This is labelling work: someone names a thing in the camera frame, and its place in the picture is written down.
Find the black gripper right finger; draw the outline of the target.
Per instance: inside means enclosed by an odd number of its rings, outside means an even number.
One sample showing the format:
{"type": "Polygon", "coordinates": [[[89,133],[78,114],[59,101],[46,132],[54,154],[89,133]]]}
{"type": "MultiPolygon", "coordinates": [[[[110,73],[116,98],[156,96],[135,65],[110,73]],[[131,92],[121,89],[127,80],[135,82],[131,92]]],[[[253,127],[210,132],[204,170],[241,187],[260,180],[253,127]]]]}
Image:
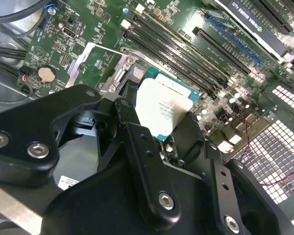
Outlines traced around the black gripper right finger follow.
{"type": "Polygon", "coordinates": [[[205,183],[207,223],[219,235],[294,235],[294,225],[239,160],[225,162],[188,112],[173,131],[185,170],[205,183]]]}

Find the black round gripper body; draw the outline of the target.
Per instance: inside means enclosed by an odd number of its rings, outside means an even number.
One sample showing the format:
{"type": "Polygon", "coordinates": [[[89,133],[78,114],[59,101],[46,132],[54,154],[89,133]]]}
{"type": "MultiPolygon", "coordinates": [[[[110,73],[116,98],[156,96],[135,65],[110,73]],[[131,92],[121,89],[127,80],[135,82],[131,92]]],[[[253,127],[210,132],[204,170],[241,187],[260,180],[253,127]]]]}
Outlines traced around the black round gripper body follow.
{"type": "Polygon", "coordinates": [[[108,167],[57,196],[45,235],[210,235],[223,230],[217,202],[219,150],[188,113],[178,126],[203,179],[164,164],[134,109],[118,110],[120,145],[108,167]]]}

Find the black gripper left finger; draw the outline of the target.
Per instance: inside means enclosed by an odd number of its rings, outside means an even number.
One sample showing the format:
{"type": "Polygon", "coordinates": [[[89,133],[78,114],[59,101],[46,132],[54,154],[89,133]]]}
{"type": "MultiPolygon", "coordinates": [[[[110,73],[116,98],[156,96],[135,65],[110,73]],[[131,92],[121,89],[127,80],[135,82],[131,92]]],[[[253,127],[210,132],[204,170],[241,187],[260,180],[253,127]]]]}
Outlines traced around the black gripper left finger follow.
{"type": "Polygon", "coordinates": [[[77,85],[0,113],[0,214],[24,230],[42,230],[52,201],[64,191],[51,181],[60,159],[59,146],[77,130],[68,131],[74,118],[90,112],[92,127],[79,124],[97,137],[98,150],[108,162],[120,145],[118,110],[135,109],[130,101],[107,101],[99,93],[77,85]]]}

